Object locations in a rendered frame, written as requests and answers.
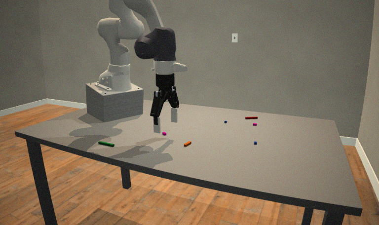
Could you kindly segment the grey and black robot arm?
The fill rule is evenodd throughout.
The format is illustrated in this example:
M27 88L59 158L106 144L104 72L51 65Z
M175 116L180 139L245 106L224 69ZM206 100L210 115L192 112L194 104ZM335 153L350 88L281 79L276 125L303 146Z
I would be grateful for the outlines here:
M188 70L187 66L176 63L175 32L163 26L152 0L108 0L108 6L119 18L101 19L97 25L99 35L108 45L110 63L95 86L108 92L127 91L132 88L130 51L120 39L137 39L134 45L136 55L141 59L153 58L152 71L158 75L171 75L173 72ZM150 33L142 36L144 25L132 10L146 19Z

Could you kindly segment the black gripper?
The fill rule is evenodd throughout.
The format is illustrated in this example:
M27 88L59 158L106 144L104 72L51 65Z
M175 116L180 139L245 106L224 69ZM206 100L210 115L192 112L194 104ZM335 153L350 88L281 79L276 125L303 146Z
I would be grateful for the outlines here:
M160 133L160 113L166 100L171 105L171 122L178 122L177 108L179 108L179 100L176 93L174 73L171 75L155 74L156 86L158 91L154 91L154 98L150 116L153 116L153 131Z

